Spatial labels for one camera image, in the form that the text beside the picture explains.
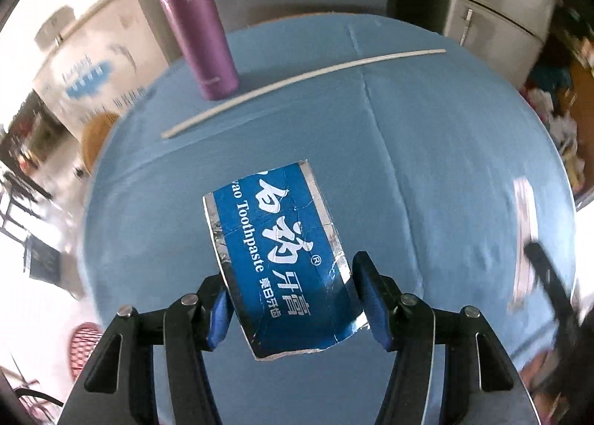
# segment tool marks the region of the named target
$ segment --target trash bin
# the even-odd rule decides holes
[[[58,250],[34,235],[29,235],[25,240],[24,271],[29,271],[29,277],[32,279],[58,286],[61,274],[60,256],[61,253]]]

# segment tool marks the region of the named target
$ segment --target bottle body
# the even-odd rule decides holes
[[[215,0],[161,0],[179,48],[206,100],[220,100],[239,86]]]

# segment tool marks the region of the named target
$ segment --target blue logo on box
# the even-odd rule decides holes
[[[222,272],[257,358],[323,350],[356,332],[360,303],[307,162],[240,179],[213,197],[227,251],[217,249]]]

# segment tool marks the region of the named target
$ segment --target blue tablecloth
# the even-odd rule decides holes
[[[164,308],[218,272],[204,194],[304,159],[349,261],[367,250],[403,292],[453,311],[479,307],[509,352],[551,320],[539,289],[524,309],[508,310],[518,248],[513,180],[525,176],[534,188],[539,236],[567,285],[572,196],[544,127],[506,81],[452,41],[378,16],[279,20],[229,34],[229,44],[242,93],[358,58],[447,53],[300,82],[163,141],[162,131],[213,105],[186,64],[171,67],[113,132],[88,202],[82,266],[105,324],[121,304]],[[224,423],[360,425],[375,420],[393,356],[364,330],[323,353],[256,362],[234,319],[205,362]],[[164,369],[157,350],[166,418]],[[433,376],[428,423],[440,401],[440,359]]]

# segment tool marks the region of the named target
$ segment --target white stick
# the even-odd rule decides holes
[[[202,113],[199,113],[186,121],[182,121],[182,123],[176,124],[173,128],[170,128],[169,130],[161,133],[161,137],[174,137],[175,135],[180,134],[188,128],[191,128],[192,126],[201,123],[202,121],[207,120],[208,118],[213,117],[216,114],[222,113],[223,111],[227,111],[228,109],[233,108],[234,106],[237,106],[245,101],[251,100],[252,98],[255,98],[257,96],[262,96],[263,94],[269,93],[270,91],[278,90],[279,88],[283,88],[285,86],[292,85],[293,83],[297,83],[298,81],[308,80],[310,78],[332,73],[334,71],[338,71],[341,69],[352,68],[354,66],[368,65],[369,63],[377,63],[380,61],[388,61],[390,59],[397,58],[408,58],[409,56],[437,55],[445,52],[445,49],[428,49],[422,51],[409,51],[407,53],[393,53],[391,55],[373,56],[373,58],[357,59],[355,61],[351,61],[348,63],[341,63],[339,65],[328,66],[327,68],[309,71],[308,73],[303,73],[302,75],[296,77],[287,78],[286,80],[277,81],[276,83],[266,85],[265,87],[259,88],[257,90],[249,91],[235,98],[231,98],[230,100],[227,100],[224,103],[221,103],[220,105],[210,108],[209,110],[203,111]]]

